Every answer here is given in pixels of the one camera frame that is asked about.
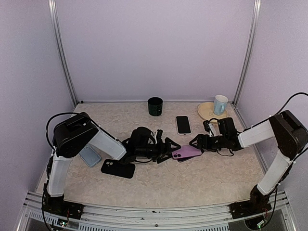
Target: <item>metal frame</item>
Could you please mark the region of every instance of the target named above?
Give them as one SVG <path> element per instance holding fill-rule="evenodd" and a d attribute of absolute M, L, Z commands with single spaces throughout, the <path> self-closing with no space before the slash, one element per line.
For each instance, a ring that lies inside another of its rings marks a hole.
<path fill-rule="evenodd" d="M 24 231 L 31 219 L 43 221 L 41 215 L 41 194 L 29 192 L 20 214 L 17 231 Z M 275 196 L 269 199 L 274 204 Z M 81 220 L 70 219 L 68 230 L 76 231 L 218 231 L 229 230 L 229 223 L 243 220 L 232 219 L 229 203 L 219 205 L 195 206 L 184 208 L 130 208 L 84 204 Z M 284 191 L 278 192 L 276 209 L 282 209 L 288 231 L 296 231 L 294 217 Z M 45 213 L 47 222 L 66 219 Z"/>
<path fill-rule="evenodd" d="M 55 35 L 55 39 L 57 42 L 57 47 L 58 47 L 58 52 L 59 52 L 60 59 L 61 59 L 62 68 L 64 71 L 65 81 L 66 81 L 73 105 L 76 106 L 78 104 L 78 100 L 77 100 L 77 96 L 76 96 L 76 92 L 74 89 L 71 76 L 68 71 L 68 66 L 67 66 L 67 62 L 66 62 L 66 58 L 64 54 L 59 21 L 58 21 L 58 15 L 57 15 L 56 2 L 55 0 L 48 0 L 48 3 L 49 3 L 49 10 L 50 10 L 50 15 L 51 15 L 51 22 L 52 22 L 52 26 L 54 30 L 54 35 Z"/>
<path fill-rule="evenodd" d="M 240 111 L 237 109 L 237 107 L 235 105 L 233 105 L 232 108 L 233 108 L 236 116 L 238 117 L 241 125 L 243 126 L 243 128 L 244 129 L 247 128 L 247 125 L 244 122 L 244 119 L 243 119 Z M 257 159 L 258 159 L 258 161 L 260 163 L 260 166 L 262 168 L 262 171 L 265 174 L 269 167 L 267 166 L 265 159 L 263 158 L 263 156 L 261 155 L 261 152 L 259 151 L 259 149 L 257 148 L 257 146 L 255 144 L 253 145 L 253 148 L 254 148 L 255 154 L 257 156 Z"/>
<path fill-rule="evenodd" d="M 257 31 L 260 7 L 261 7 L 261 0 L 255 0 L 253 18 L 251 21 L 251 27 L 250 27 L 250 33 L 249 33 L 249 39 L 248 39 L 248 45 L 246 49 L 244 64 L 243 64 L 242 71 L 241 71 L 240 81 L 237 86 L 236 93 L 235 93 L 234 100 L 233 100 L 233 104 L 235 107 L 237 106 L 237 103 L 239 102 L 239 99 L 240 99 L 240 96 L 242 94 L 242 90 L 244 87 L 244 82 L 247 76 L 247 70 L 248 70 L 248 66 L 250 63 L 250 58 L 251 58 L 252 49 L 253 49 L 254 40 L 255 40 L 256 31 Z"/>
<path fill-rule="evenodd" d="M 79 102 L 77 99 L 77 95 L 76 95 L 76 91 L 68 70 L 68 65 L 67 65 L 67 61 L 66 61 L 66 57 L 65 57 L 65 53 L 64 53 L 64 48 L 63 48 L 63 44 L 62 44 L 62 39 L 61 39 L 61 32 L 60 32 L 60 26 L 59 26 L 59 21 L 58 21 L 58 15 L 57 15 L 57 8 L 56 8 L 56 2 L 55 0 L 48 0 L 49 2 L 49 9 L 50 9 L 50 15 L 51 15 L 51 21 L 52 21 L 52 25 L 53 25 L 53 29 L 54 29 L 54 34 L 55 34 L 55 39 L 57 42 L 57 47 L 58 47 L 58 52 L 60 55 L 60 59 L 61 59 L 61 63 L 62 63 L 62 68 L 64 71 L 64 76 L 65 76 L 65 81 L 69 90 L 69 94 L 71 97 L 71 100 L 74 104 L 74 106 L 76 106 Z M 245 54 L 245 59 L 244 59 L 244 64 L 241 70 L 241 76 L 240 76 L 240 80 L 236 89 L 236 93 L 233 99 L 233 104 L 237 105 L 239 98 L 241 96 L 243 87 L 244 87 L 244 82 L 246 79 L 246 74 L 247 74 L 247 70 L 248 70 L 248 66 L 249 66 L 249 62 L 250 62 L 250 57 L 252 54 L 252 49 L 253 49 L 253 44 L 254 44 L 254 39 L 255 39 L 255 35 L 256 35 L 256 30 L 257 30 L 257 23 L 258 23 L 258 18 L 259 18 L 259 12 L 260 12 L 260 7 L 261 7 L 261 0 L 255 0 L 255 4 L 254 4 L 254 11 L 253 11 L 253 18 L 252 18 L 252 22 L 251 22 L 251 27 L 250 27 L 250 33 L 249 33 L 249 39 L 248 39 L 248 45 L 247 45 L 247 49 L 246 49 L 246 54 Z M 107 103 L 109 101 L 102 101 L 102 102 L 86 102 L 86 103 Z"/>

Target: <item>white smartphone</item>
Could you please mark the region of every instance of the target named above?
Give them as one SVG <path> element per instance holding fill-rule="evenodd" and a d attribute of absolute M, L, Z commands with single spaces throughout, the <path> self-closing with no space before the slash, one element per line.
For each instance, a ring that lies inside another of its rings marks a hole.
<path fill-rule="evenodd" d="M 190 135 L 192 133 L 191 125 L 187 116 L 177 116 L 176 123 L 179 135 Z"/>

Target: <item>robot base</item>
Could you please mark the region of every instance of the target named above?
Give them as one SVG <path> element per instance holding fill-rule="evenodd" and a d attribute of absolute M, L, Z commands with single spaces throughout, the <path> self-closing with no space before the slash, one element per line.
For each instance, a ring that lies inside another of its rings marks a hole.
<path fill-rule="evenodd" d="M 82 204 L 64 201 L 64 195 L 59 197 L 50 197 L 47 194 L 44 197 L 43 210 L 65 218 L 80 220 L 83 207 L 84 206 Z"/>
<path fill-rule="evenodd" d="M 249 201 L 242 201 L 242 202 L 235 202 L 235 203 L 230 205 L 230 211 L 231 211 L 233 219 L 244 218 L 244 217 L 248 217 L 248 216 L 251 216 L 251 215 L 264 213 L 266 211 L 266 209 L 268 211 L 271 210 L 270 204 L 265 203 L 265 204 L 263 204 L 262 207 L 255 208 L 252 205 L 250 200 Z"/>

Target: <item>phone case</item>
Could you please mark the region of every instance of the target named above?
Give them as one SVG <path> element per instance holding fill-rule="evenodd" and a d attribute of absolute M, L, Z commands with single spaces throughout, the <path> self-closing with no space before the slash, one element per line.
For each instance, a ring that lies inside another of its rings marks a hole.
<path fill-rule="evenodd" d="M 106 159 L 101 168 L 101 172 L 117 177 L 131 179 L 134 176 L 135 168 L 136 166 L 131 163 L 123 165 L 116 160 Z"/>
<path fill-rule="evenodd" d="M 199 149 L 191 147 L 190 145 L 184 145 L 180 149 L 172 153 L 173 159 L 182 159 L 191 156 L 199 156 L 202 152 Z"/>

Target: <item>wire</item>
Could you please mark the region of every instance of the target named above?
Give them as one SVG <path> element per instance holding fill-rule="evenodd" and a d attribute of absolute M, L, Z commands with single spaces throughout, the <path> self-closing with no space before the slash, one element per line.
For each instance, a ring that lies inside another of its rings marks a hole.
<path fill-rule="evenodd" d="M 46 225 L 46 228 L 49 230 L 49 231 L 52 231 L 52 229 L 49 227 L 49 225 L 47 224 L 46 222 L 46 219 L 45 219 L 45 214 L 44 214 L 44 209 L 43 209 L 43 206 L 44 206 L 44 197 L 45 197 L 45 190 L 47 188 L 47 185 L 48 185 L 48 182 L 46 182 L 46 184 L 44 184 L 44 189 L 43 189 L 43 196 L 42 196 L 42 215 L 43 215 L 43 220 L 44 220 L 44 223 Z"/>
<path fill-rule="evenodd" d="M 218 150 L 216 150 L 216 152 L 217 152 L 219 155 L 221 155 L 221 156 L 228 156 L 228 157 L 234 156 L 234 153 L 233 153 L 230 149 L 229 149 L 229 151 L 230 151 L 231 155 L 223 155 L 223 154 L 220 154 L 220 153 L 218 152 Z"/>
<path fill-rule="evenodd" d="M 208 122 L 211 122 L 212 120 L 219 121 L 219 119 L 217 119 L 217 118 L 211 118 Z"/>
<path fill-rule="evenodd" d="M 48 137 L 48 127 L 49 127 L 49 124 L 50 122 L 58 117 L 58 116 L 64 116 L 64 115 L 79 115 L 79 116 L 82 116 L 88 120 L 90 120 L 95 126 L 97 126 L 100 130 L 102 130 L 103 132 L 105 132 L 107 135 L 109 135 L 111 138 L 115 139 L 112 135 L 110 135 L 107 131 L 105 131 L 103 128 L 101 128 L 93 119 L 91 119 L 90 117 L 86 116 L 86 115 L 83 115 L 81 113 L 77 113 L 77 112 L 62 112 L 62 113 L 59 113 L 59 114 L 56 114 L 56 115 L 53 115 L 47 122 L 46 124 L 46 139 L 47 139 L 47 142 L 49 144 L 49 146 L 55 151 L 55 148 L 54 146 L 51 144 L 50 140 L 49 140 L 49 137 Z"/>
<path fill-rule="evenodd" d="M 275 202 L 274 202 L 274 207 L 273 207 L 273 211 L 269 217 L 269 220 L 263 225 L 261 226 L 261 228 L 264 228 L 265 226 L 267 226 L 270 222 L 270 220 L 273 218 L 274 212 L 275 212 L 275 208 L 276 208 L 276 202 L 277 202 L 277 193 L 278 193 L 278 189 L 276 187 L 276 193 L 275 193 Z"/>
<path fill-rule="evenodd" d="M 151 160 L 149 160 L 149 161 L 139 161 L 139 160 L 135 160 L 135 162 L 137 162 L 137 163 L 142 163 L 142 164 L 147 164 L 147 163 L 150 163 L 152 161 L 152 159 Z"/>
<path fill-rule="evenodd" d="M 308 148 L 306 148 L 304 151 L 302 151 L 300 154 L 298 154 L 295 158 L 294 158 L 294 160 L 293 161 L 295 161 L 298 157 L 300 157 L 305 151 L 307 151 L 308 150 Z"/>
<path fill-rule="evenodd" d="M 298 93 L 295 93 L 294 95 L 292 95 L 292 96 L 285 102 L 285 104 L 282 106 L 282 108 L 281 108 L 275 115 L 279 114 L 279 113 L 286 107 L 286 105 L 289 103 L 289 101 L 290 101 L 293 97 L 295 97 L 295 96 L 297 96 L 297 95 L 306 95 L 306 96 L 308 96 L 308 94 L 305 93 L 305 92 L 298 92 Z M 259 125 L 259 124 L 262 124 L 263 122 L 267 121 L 268 119 L 269 119 L 269 118 L 267 118 L 267 119 L 265 119 L 265 120 L 262 120 L 261 122 L 259 122 L 259 123 L 255 124 L 255 125 L 251 126 L 250 128 L 245 129 L 244 131 L 247 131 L 247 130 L 251 129 L 252 127 L 255 127 L 255 126 Z"/>

